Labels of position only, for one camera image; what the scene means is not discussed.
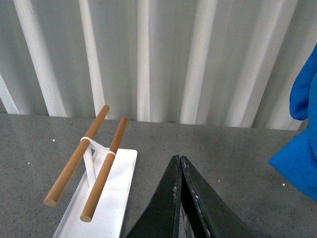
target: blue towel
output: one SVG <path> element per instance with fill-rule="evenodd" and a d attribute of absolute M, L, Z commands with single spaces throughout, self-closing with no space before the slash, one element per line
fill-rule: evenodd
<path fill-rule="evenodd" d="M 290 94 L 290 114 L 309 126 L 269 163 L 300 192 L 317 202 L 317 45 L 298 74 Z"/>

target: black object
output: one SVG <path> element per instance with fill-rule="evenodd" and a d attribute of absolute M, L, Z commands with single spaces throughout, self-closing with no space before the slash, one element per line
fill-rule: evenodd
<path fill-rule="evenodd" d="M 181 203 L 196 238 L 256 238 L 187 157 L 178 155 L 127 238 L 177 238 Z"/>
<path fill-rule="evenodd" d="M 197 238 L 255 238 L 252 230 L 224 203 L 185 157 L 181 202 Z"/>
<path fill-rule="evenodd" d="M 173 156 L 144 213 L 127 238 L 177 238 L 179 231 L 182 170 Z"/>

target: white plastic stand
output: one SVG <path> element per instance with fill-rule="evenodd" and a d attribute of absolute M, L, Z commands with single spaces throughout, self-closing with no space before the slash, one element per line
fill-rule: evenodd
<path fill-rule="evenodd" d="M 90 138 L 84 154 L 86 171 L 61 219 L 53 238 L 118 238 L 130 192 L 136 150 L 118 149 L 104 190 L 91 222 L 80 220 L 96 177 L 108 153 L 113 153 Z"/>

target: wooden dowel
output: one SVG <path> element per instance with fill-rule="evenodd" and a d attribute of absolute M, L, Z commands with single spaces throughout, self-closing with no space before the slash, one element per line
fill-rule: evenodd
<path fill-rule="evenodd" d="M 99 112 L 98 116 L 88 129 L 85 137 L 89 137 L 91 139 L 94 138 L 96 135 L 99 127 L 103 123 L 108 111 L 109 106 L 104 105 L 101 111 Z M 77 146 L 76 150 L 74 151 L 73 155 L 70 157 L 69 161 L 65 165 L 64 169 L 60 173 L 59 177 L 57 178 L 55 184 L 47 194 L 46 198 L 44 199 L 44 204 L 53 207 L 56 206 L 57 201 L 59 200 L 61 194 L 63 193 L 65 187 L 67 186 L 70 178 L 74 174 L 75 170 L 77 169 L 82 157 L 84 156 L 85 151 L 87 150 L 90 141 L 87 139 L 83 139 L 79 145 Z"/>
<path fill-rule="evenodd" d="M 128 123 L 128 118 L 122 118 L 117 129 L 117 132 L 113 138 L 113 141 L 110 145 L 110 150 L 114 153 L 117 153 L 125 127 Z M 115 156 L 113 154 L 107 154 L 106 159 L 100 169 L 96 182 L 91 190 L 91 193 L 88 197 L 84 210 L 80 216 L 80 219 L 83 222 L 91 222 L 93 215 L 95 213 L 97 204 L 99 202 L 101 193 L 104 189 L 106 180 L 108 178 L 111 166 L 113 164 Z"/>

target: gray countertop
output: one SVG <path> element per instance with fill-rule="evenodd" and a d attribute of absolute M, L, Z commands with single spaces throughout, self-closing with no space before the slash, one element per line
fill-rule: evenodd
<path fill-rule="evenodd" d="M 0 237 L 53 236 L 85 171 L 84 162 L 56 207 L 45 206 L 43 199 L 93 120 L 0 114 Z M 109 146 L 118 123 L 106 120 L 95 140 Z M 176 154 L 186 155 L 260 237 L 317 237 L 317 204 L 267 163 L 296 134 L 130 121 L 120 147 L 137 150 L 138 157 L 122 237 Z"/>

